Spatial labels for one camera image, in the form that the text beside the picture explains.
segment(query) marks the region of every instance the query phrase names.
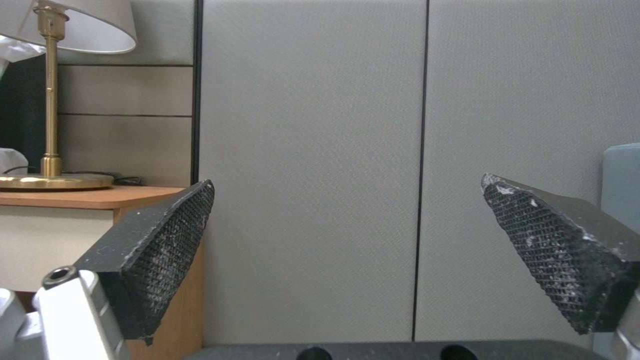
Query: hole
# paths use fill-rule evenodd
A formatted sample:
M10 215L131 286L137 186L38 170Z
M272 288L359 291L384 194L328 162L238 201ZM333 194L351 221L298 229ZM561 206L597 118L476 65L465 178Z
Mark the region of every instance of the hole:
M62 277L67 276L67 274L69 274L69 269L67 268L62 268L62 269L55 269L51 275L49 276L49 278L51 280L58 280Z
M300 355L296 358L296 360L332 360L331 355L323 349L319 347L308 348L305 351L301 352Z
M463 346L449 345L442 349L440 360L478 360L478 358Z

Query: desk top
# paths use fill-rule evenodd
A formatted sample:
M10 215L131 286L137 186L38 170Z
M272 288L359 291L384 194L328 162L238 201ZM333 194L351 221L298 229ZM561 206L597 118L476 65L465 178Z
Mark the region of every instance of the desk top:
M114 186L103 190L70 192L0 191L0 205L100 210L136 208L163 200L182 189L156 186Z

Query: table lamp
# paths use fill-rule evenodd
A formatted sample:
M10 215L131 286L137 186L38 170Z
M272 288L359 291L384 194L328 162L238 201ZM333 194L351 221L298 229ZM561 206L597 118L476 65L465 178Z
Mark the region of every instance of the table lamp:
M0 35L47 48L42 174L0 175L0 189L71 190L111 186L110 176L62 174L62 159L58 155L58 48L93 54L133 50L136 30L129 0L1 0Z

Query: lamp shade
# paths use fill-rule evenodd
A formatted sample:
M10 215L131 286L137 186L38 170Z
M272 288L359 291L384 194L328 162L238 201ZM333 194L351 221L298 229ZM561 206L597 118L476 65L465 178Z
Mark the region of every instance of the lamp shade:
M129 0L46 0L63 7L69 21L58 48L81 53L118 54L136 47ZM35 0L0 0L0 35L42 45Z

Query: brass lamp stem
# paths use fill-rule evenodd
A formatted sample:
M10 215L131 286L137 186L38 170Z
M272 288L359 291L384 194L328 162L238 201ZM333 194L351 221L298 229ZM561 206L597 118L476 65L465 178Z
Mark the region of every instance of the brass lamp stem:
M38 0L33 11L38 14L38 32L47 47L46 148L40 162L42 174L25 176L0 174L0 190L75 190L108 188L113 178L106 175L62 175L58 154L58 42L65 38L64 7L48 0Z
M38 14L38 31L45 38L47 47L46 74L46 146L40 162L42 175L60 176L62 159L58 155L58 42L65 38L64 9L40 1L33 10Z

